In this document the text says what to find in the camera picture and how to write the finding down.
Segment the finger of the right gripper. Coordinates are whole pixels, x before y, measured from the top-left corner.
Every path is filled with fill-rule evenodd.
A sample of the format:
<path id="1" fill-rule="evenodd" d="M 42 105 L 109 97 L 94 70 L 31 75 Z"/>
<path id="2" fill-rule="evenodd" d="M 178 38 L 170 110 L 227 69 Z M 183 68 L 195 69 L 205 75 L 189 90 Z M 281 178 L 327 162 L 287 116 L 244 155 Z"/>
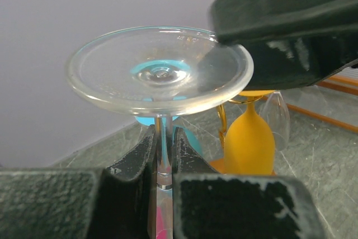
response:
<path id="1" fill-rule="evenodd" d="M 218 42 L 254 62 L 248 90 L 313 85 L 357 66 L 357 0 L 215 0 Z"/>

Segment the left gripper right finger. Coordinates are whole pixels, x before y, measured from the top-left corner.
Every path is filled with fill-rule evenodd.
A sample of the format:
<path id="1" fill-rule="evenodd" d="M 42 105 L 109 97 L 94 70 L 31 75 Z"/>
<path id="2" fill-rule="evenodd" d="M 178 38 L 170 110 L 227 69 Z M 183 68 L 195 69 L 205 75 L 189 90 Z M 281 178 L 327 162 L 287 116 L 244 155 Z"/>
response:
<path id="1" fill-rule="evenodd" d="M 304 184 L 287 176 L 220 174 L 177 128 L 172 148 L 174 238 L 325 238 Z"/>

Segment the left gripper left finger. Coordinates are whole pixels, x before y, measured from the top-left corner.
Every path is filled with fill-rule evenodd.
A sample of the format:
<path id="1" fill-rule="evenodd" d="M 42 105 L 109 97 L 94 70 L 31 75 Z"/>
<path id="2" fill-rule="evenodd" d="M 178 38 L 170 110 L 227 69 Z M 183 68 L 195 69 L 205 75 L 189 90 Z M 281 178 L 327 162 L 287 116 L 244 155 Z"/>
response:
<path id="1" fill-rule="evenodd" d="M 155 238 L 156 135 L 107 168 L 1 169 L 2 238 Z"/>

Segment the magenta plastic wine glass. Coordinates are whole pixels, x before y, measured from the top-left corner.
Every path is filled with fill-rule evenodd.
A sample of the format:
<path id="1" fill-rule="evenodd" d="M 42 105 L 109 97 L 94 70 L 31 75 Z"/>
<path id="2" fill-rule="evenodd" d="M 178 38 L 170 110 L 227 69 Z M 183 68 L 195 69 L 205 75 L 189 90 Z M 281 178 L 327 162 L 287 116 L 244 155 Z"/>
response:
<path id="1" fill-rule="evenodd" d="M 157 207 L 156 210 L 156 239 L 166 239 L 167 229 L 164 227 L 164 220 L 162 216 L 162 210 Z"/>

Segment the yellow plastic wine glass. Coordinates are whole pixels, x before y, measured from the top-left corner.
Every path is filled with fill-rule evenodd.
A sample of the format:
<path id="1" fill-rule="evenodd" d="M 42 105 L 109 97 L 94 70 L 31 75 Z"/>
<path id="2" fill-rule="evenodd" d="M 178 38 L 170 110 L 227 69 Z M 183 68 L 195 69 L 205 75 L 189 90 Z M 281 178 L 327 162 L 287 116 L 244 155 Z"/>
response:
<path id="1" fill-rule="evenodd" d="M 274 174 L 275 141 L 265 120 L 258 115 L 255 102 L 273 90 L 242 91 L 246 110 L 229 127 L 224 142 L 225 172 L 236 175 Z"/>

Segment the clear wine glass front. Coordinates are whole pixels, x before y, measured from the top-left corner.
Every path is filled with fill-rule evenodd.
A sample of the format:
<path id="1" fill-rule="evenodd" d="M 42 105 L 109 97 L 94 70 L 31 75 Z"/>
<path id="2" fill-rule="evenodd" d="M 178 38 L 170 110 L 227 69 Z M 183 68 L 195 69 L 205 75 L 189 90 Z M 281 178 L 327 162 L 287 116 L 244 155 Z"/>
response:
<path id="1" fill-rule="evenodd" d="M 173 126 L 177 116 L 216 107 L 249 83 L 253 60 L 207 30 L 148 26 L 87 43 L 66 64 L 73 91 L 104 110 L 154 120 L 148 134 L 105 175 L 100 218 L 89 238 L 155 238 L 157 214 L 172 228 L 172 178 L 214 169 Z"/>

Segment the clear wine glass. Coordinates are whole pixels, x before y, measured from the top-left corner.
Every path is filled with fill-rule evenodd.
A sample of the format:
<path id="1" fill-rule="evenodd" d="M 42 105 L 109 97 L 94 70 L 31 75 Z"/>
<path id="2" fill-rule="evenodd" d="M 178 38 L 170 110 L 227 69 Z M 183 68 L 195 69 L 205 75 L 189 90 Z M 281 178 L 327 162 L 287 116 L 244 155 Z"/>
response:
<path id="1" fill-rule="evenodd" d="M 105 175 L 100 218 L 89 238 L 155 238 L 157 214 L 172 228 L 172 178 L 214 169 L 173 126 L 177 116 L 216 107 L 249 83 L 253 60 L 207 30 L 148 26 L 87 43 L 66 64 L 73 91 L 104 110 L 154 120 L 148 134 Z"/>
<path id="2" fill-rule="evenodd" d="M 326 116 L 329 109 L 328 97 L 321 87 L 275 91 L 265 95 L 256 108 L 273 132 L 275 151 L 289 151 L 290 143 L 296 139 L 295 150 L 321 146 L 324 123 L 317 116 Z"/>

